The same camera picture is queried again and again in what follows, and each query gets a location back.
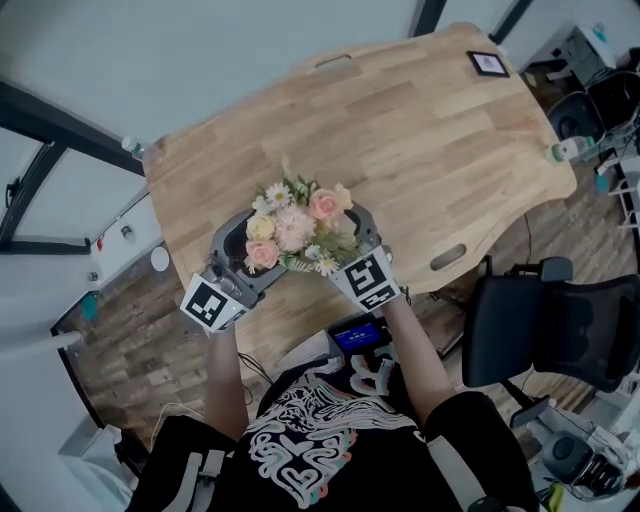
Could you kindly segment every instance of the wooden table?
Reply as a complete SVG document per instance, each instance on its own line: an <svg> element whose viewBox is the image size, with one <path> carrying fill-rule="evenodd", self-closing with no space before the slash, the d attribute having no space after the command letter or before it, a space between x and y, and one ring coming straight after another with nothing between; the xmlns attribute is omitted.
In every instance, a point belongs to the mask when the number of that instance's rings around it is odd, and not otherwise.
<svg viewBox="0 0 640 512"><path fill-rule="evenodd" d="M557 139L523 81L505 58L510 78L479 76L468 50L499 53L470 24L342 48L160 139L145 172L183 285L203 270L216 229L249 207L255 185L280 179L283 153L294 172L351 189L413 293L472 269L515 219L570 195L573 171L545 159ZM461 258L432 269L456 247ZM240 320L239 345L270 365L354 310L328 280L289 274Z"/></svg>

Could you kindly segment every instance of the flower bouquet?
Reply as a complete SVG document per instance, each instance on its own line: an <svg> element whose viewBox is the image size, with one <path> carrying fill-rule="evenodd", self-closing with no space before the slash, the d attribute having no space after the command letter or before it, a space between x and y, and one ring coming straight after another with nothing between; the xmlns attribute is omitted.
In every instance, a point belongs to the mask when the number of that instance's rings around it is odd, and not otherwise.
<svg viewBox="0 0 640 512"><path fill-rule="evenodd" d="M345 231L344 212L353 208L342 185L321 188L317 181L294 176L286 157L283 179L258 193L247 221L249 272L280 264L294 272L316 271L323 276L360 255L353 234Z"/></svg>

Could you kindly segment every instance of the yellow rose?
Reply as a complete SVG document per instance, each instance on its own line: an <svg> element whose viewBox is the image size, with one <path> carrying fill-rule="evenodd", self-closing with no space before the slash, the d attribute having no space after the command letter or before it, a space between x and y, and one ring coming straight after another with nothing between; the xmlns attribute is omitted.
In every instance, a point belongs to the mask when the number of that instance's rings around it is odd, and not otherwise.
<svg viewBox="0 0 640 512"><path fill-rule="evenodd" d="M343 210L350 210L353 208L353 202L351 201L351 192L344 188L340 183L335 187L336 195L338 196L338 202Z"/></svg>
<svg viewBox="0 0 640 512"><path fill-rule="evenodd" d="M273 236L276 225L271 217L254 215L247 222L249 240L269 240Z"/></svg>

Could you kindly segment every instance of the person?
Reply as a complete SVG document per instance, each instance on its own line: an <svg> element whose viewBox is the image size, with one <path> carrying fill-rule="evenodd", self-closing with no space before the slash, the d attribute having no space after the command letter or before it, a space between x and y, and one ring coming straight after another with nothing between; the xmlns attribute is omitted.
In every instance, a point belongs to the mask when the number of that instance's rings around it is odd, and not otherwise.
<svg viewBox="0 0 640 512"><path fill-rule="evenodd" d="M443 436L504 510L538 511L524 455L493 402L456 394L404 297L382 312L394 350L285 372L251 424L235 330L215 335L204 421L167 418L128 510L165 510L189 454L218 450L226 457L210 511L459 511L426 444Z"/></svg>

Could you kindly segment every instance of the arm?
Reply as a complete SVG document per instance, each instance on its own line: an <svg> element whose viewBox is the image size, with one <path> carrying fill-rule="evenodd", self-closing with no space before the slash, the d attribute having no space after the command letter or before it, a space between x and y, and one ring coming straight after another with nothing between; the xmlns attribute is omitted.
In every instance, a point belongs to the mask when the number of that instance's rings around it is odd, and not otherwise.
<svg viewBox="0 0 640 512"><path fill-rule="evenodd" d="M249 416L240 378L235 326L215 334L209 341L207 374L204 422L239 441L249 425Z"/></svg>
<svg viewBox="0 0 640 512"><path fill-rule="evenodd" d="M411 404L424 425L442 402L455 395L438 353L411 307L398 296L382 306L402 367Z"/></svg>

